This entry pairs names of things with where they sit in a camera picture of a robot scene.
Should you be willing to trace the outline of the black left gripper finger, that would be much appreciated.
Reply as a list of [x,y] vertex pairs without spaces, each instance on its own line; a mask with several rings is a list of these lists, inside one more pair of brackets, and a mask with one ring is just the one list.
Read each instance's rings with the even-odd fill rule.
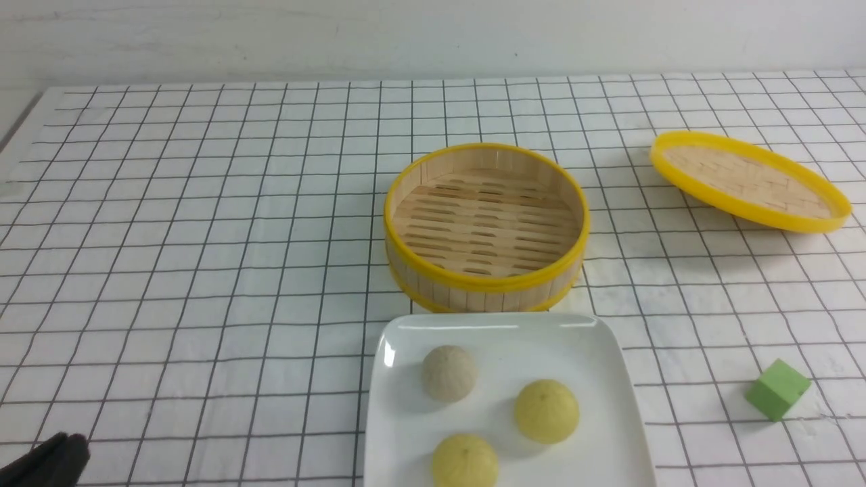
[[1,469],[2,486],[76,486],[91,453],[82,434],[59,432]]

